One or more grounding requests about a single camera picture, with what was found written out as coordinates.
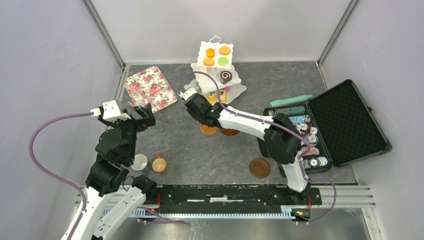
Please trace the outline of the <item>pink-tipped metal tongs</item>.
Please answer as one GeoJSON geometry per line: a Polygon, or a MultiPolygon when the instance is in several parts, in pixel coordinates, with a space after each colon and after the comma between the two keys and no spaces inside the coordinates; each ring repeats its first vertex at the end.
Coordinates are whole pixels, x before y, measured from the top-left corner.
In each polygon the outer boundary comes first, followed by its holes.
{"type": "Polygon", "coordinates": [[[133,107],[133,108],[135,108],[135,107],[142,107],[144,101],[147,101],[150,105],[153,104],[153,102],[150,99],[148,99],[147,96],[145,94],[143,94],[141,90],[138,90],[138,93],[141,96],[142,100],[140,101],[140,103],[137,103],[137,104],[134,104],[132,101],[128,101],[127,104],[130,107],[133,107]]]}

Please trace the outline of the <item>green square cake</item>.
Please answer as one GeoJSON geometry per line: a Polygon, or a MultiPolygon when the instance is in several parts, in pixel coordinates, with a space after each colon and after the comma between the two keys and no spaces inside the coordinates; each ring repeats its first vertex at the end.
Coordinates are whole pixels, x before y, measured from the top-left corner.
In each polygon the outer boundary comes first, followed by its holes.
{"type": "Polygon", "coordinates": [[[198,82],[198,81],[196,81],[194,85],[195,85],[195,90],[196,90],[196,92],[197,92],[197,93],[199,93],[199,94],[202,94],[202,93],[203,93],[203,90],[202,90],[202,88],[200,87],[199,82],[198,82]]]}

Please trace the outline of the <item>yellow cake slice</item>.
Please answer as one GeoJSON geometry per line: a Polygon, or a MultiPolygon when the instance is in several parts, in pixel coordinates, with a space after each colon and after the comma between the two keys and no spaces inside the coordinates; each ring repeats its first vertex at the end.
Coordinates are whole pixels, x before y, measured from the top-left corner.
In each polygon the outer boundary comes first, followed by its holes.
{"type": "Polygon", "coordinates": [[[217,95],[215,92],[211,91],[207,93],[207,100],[209,103],[212,104],[216,100],[216,98],[217,98],[217,95]]]}

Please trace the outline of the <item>light orange wooden coaster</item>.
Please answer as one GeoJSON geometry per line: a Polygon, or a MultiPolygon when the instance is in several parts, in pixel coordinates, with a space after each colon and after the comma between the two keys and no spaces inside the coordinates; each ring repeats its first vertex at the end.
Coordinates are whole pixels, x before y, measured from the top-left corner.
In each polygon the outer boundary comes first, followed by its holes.
{"type": "Polygon", "coordinates": [[[207,125],[201,125],[199,127],[199,129],[200,129],[201,133],[203,133],[204,135],[207,135],[207,136],[214,135],[218,131],[217,127],[209,127],[207,125]]]}

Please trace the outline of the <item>orange yellow cake piece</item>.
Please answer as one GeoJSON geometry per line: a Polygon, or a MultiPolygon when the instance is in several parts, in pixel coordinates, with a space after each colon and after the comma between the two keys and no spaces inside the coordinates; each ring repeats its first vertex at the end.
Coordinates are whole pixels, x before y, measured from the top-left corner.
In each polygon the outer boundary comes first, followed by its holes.
{"type": "Polygon", "coordinates": [[[223,103],[227,103],[227,91],[225,89],[221,89],[219,91],[219,100],[223,103]]]}

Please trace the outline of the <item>cream round pastry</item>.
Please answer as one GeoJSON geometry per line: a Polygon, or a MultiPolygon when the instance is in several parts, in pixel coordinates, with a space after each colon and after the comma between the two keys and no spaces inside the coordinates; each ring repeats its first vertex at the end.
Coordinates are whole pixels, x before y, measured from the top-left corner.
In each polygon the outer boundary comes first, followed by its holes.
{"type": "Polygon", "coordinates": [[[209,67],[207,67],[207,66],[201,66],[199,68],[199,71],[208,75],[209,74],[209,67]]]}

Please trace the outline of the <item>large brown wooden saucer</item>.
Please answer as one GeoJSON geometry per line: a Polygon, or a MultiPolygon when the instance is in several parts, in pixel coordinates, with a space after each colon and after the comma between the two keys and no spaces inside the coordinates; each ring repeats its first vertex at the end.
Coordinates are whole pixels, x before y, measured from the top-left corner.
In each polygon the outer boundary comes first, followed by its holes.
{"type": "Polygon", "coordinates": [[[219,130],[226,136],[235,136],[240,132],[239,130],[228,128],[220,128],[219,130]]]}

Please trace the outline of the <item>chocolate swirl roll cake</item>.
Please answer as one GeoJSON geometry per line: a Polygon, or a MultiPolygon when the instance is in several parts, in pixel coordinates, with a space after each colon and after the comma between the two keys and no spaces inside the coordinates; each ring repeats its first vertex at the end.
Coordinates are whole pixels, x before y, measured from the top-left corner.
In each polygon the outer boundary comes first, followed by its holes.
{"type": "Polygon", "coordinates": [[[233,79],[233,74],[229,70],[223,70],[219,73],[220,81],[223,85],[227,84],[233,79]]]}

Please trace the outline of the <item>orange round macaron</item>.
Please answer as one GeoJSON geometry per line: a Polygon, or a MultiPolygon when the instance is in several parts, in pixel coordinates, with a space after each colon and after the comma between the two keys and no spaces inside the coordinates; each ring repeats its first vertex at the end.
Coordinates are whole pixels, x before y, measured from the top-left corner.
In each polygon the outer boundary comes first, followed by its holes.
{"type": "Polygon", "coordinates": [[[231,53],[231,48],[228,45],[223,45],[219,48],[218,51],[221,55],[226,56],[231,53]]]}
{"type": "Polygon", "coordinates": [[[202,62],[205,66],[213,66],[215,64],[215,60],[213,57],[206,57],[203,59],[202,62]]]}

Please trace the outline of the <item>green round macaron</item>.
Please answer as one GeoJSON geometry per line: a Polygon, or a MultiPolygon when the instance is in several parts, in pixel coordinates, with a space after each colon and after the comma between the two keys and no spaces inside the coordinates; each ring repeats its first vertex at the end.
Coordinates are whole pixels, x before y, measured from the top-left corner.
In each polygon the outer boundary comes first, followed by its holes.
{"type": "Polygon", "coordinates": [[[220,57],[220,58],[217,59],[217,63],[220,66],[226,66],[226,65],[229,64],[229,59],[227,57],[220,57]]]}

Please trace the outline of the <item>white mug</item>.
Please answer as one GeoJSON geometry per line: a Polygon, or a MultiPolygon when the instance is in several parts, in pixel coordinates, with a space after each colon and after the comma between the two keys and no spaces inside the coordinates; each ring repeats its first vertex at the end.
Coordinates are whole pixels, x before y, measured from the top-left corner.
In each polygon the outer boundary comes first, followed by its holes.
{"type": "Polygon", "coordinates": [[[135,171],[144,171],[148,166],[148,158],[143,154],[137,154],[134,156],[133,164],[130,167],[135,171]]]}

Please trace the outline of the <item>orange star pastry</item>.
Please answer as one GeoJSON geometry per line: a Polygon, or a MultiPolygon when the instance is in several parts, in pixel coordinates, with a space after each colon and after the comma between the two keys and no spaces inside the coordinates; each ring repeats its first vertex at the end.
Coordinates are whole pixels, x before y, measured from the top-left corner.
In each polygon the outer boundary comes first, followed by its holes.
{"type": "Polygon", "coordinates": [[[207,56],[208,58],[214,58],[214,57],[215,57],[215,49],[213,49],[213,48],[209,48],[209,49],[207,49],[207,50],[205,51],[205,53],[206,53],[206,56],[207,56]]]}

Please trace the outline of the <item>orange mug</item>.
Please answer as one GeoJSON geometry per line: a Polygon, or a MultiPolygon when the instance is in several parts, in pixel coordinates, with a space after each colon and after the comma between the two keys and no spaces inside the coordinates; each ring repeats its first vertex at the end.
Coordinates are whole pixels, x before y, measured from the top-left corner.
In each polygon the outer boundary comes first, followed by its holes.
{"type": "Polygon", "coordinates": [[[166,172],[168,168],[168,162],[160,155],[157,155],[157,158],[152,162],[152,169],[156,173],[162,174],[166,172]]]}

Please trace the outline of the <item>dark brown wooden coaster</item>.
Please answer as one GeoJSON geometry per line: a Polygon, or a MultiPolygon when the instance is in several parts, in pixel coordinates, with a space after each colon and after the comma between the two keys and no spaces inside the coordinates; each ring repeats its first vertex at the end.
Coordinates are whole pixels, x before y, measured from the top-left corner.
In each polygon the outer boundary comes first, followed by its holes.
{"type": "Polygon", "coordinates": [[[263,158],[255,158],[249,164],[250,173],[258,179],[266,178],[271,172],[271,166],[263,158]]]}

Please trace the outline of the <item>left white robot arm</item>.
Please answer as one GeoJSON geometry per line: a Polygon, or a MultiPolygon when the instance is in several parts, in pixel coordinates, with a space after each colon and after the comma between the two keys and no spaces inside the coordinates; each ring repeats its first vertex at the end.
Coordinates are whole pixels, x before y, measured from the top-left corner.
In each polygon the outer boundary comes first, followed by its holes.
{"type": "Polygon", "coordinates": [[[137,134],[156,124],[150,103],[133,109],[139,119],[121,109],[115,100],[104,102],[88,113],[109,129],[99,137],[96,160],[85,180],[85,188],[79,190],[79,213],[73,217],[62,239],[105,240],[139,205],[151,204],[157,199],[156,182],[139,175],[112,210],[101,216],[129,175],[127,168],[135,161],[137,134]]]}

